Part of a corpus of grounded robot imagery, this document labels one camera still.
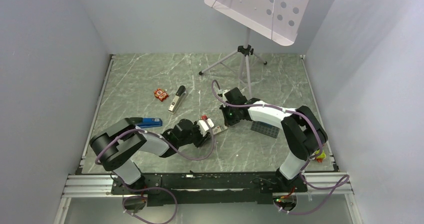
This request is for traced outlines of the black silver stapler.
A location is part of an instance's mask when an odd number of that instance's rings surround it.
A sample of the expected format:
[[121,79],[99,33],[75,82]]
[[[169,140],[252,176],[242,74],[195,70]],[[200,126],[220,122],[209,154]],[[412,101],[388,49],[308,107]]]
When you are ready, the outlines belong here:
[[172,114],[176,112],[176,110],[179,108],[181,103],[183,102],[185,96],[186,96],[186,87],[184,85],[181,85],[178,90],[175,93],[175,96],[168,108],[168,111]]

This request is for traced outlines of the white staple box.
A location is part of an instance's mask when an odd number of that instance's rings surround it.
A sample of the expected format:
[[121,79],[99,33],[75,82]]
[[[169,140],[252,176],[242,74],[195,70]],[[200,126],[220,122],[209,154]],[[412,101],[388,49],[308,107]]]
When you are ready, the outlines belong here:
[[219,126],[213,127],[212,132],[213,132],[214,135],[217,135],[217,134],[219,134],[219,133],[221,133],[221,132],[223,132],[223,131],[225,131],[227,129],[228,129],[227,126],[225,126],[225,125],[219,125]]

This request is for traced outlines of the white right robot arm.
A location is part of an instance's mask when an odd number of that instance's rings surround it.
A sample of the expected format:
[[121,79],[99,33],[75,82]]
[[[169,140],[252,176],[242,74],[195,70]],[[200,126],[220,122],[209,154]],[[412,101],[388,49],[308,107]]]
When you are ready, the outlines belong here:
[[294,187],[301,171],[322,151],[328,135],[307,106],[283,108],[260,99],[247,99],[238,88],[215,94],[222,105],[224,123],[232,126],[241,120],[262,122],[283,130],[289,154],[275,172],[276,187],[287,192]]

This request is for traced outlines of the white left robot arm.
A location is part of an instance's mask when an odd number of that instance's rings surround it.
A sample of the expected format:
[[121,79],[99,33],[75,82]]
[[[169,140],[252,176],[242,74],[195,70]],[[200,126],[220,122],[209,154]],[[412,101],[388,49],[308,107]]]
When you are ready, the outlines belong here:
[[145,187],[145,177],[131,157],[138,151],[167,158],[182,155],[179,148],[185,145],[201,147],[208,139],[214,138],[215,124],[203,116],[192,122],[181,119],[173,128],[157,134],[140,127],[141,117],[124,118],[93,136],[89,146],[96,154],[95,164],[106,171],[115,173],[131,194],[139,193]]

